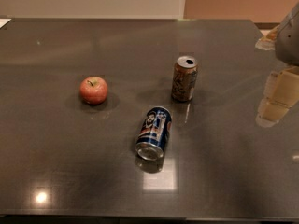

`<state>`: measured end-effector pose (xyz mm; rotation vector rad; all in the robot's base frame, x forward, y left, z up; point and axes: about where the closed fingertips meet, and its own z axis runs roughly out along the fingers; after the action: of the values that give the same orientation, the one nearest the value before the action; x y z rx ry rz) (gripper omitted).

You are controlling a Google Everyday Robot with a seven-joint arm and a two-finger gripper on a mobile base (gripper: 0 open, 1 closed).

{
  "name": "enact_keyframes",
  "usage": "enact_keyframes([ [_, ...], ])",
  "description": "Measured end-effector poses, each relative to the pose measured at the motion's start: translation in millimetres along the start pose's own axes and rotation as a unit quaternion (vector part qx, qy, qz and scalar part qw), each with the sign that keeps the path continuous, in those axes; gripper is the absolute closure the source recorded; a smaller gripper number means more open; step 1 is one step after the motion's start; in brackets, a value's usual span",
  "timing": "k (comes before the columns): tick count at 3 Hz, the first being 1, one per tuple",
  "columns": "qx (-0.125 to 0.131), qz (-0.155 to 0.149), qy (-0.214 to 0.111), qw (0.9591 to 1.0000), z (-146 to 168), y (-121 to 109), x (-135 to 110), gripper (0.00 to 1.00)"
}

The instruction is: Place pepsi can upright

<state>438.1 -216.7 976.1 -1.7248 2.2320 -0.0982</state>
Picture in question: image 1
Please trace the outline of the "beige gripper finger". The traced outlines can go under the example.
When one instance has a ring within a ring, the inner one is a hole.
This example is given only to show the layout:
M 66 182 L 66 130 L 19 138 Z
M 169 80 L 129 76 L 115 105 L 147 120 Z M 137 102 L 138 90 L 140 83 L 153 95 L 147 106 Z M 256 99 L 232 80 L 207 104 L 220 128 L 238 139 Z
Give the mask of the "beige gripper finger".
M 276 26 L 272 30 L 268 31 L 256 42 L 255 47 L 261 50 L 274 50 L 278 36 L 278 28 L 279 26 Z
M 299 67 L 291 66 L 279 72 L 272 71 L 265 83 L 256 123 L 270 128 L 279 123 L 299 102 Z

